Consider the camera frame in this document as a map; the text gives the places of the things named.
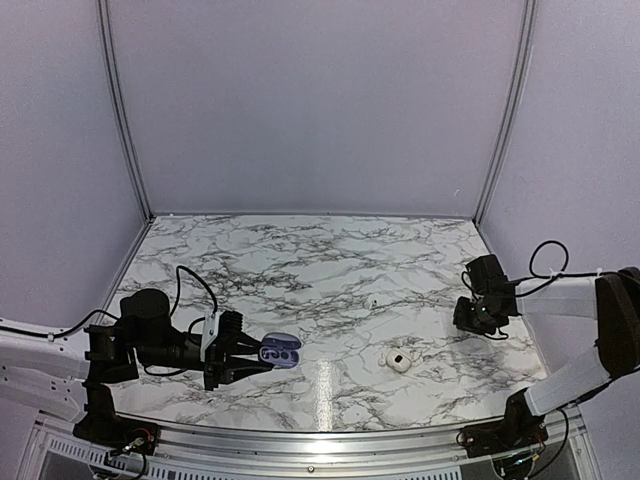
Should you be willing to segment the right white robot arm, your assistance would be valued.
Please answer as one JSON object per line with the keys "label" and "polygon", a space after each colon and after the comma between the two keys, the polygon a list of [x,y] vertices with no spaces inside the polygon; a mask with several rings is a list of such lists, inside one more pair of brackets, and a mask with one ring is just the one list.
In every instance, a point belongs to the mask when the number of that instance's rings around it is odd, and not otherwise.
{"label": "right white robot arm", "polygon": [[520,320],[549,369],[508,398],[495,428],[502,446],[519,446],[546,414],[638,371],[638,268],[510,279],[486,255],[468,263],[462,279],[470,294],[457,300],[454,326],[490,337]]}

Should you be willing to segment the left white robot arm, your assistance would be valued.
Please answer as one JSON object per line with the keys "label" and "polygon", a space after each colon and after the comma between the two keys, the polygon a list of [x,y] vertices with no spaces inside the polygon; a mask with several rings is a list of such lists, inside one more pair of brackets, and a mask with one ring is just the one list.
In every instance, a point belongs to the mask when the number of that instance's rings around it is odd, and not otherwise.
{"label": "left white robot arm", "polygon": [[111,386],[136,380],[142,367],[200,372],[212,391],[273,370],[274,345],[243,332],[235,311],[203,317],[201,334],[177,330],[167,295],[143,289],[121,300],[112,325],[79,325],[59,332],[1,326],[1,393],[29,400],[67,420],[75,437],[101,446],[150,453],[157,424],[117,414]]}

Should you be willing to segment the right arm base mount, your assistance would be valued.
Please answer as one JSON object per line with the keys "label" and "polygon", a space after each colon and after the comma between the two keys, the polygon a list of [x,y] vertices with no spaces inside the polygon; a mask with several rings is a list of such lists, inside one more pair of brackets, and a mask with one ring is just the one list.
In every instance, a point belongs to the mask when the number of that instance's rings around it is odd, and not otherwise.
{"label": "right arm base mount", "polygon": [[548,438],[542,420],[514,428],[504,420],[496,420],[464,426],[456,436],[456,443],[469,458],[477,458],[542,445]]}

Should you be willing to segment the purple earbud charging case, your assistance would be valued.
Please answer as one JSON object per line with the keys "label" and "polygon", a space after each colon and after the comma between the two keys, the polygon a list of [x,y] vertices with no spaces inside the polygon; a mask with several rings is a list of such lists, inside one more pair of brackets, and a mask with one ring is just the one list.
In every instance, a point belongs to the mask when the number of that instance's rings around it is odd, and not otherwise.
{"label": "purple earbud charging case", "polygon": [[287,333],[269,333],[261,340],[258,357],[277,368],[291,369],[298,365],[301,341]]}

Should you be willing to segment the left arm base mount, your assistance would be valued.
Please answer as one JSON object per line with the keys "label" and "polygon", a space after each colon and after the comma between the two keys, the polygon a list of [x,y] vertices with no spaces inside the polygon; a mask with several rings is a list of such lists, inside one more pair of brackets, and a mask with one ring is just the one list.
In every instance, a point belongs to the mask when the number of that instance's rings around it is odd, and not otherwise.
{"label": "left arm base mount", "polygon": [[155,451],[159,425],[152,422],[121,417],[118,415],[86,414],[73,427],[76,438],[123,452],[125,447],[141,439],[142,444],[133,447],[137,453],[152,455]]}

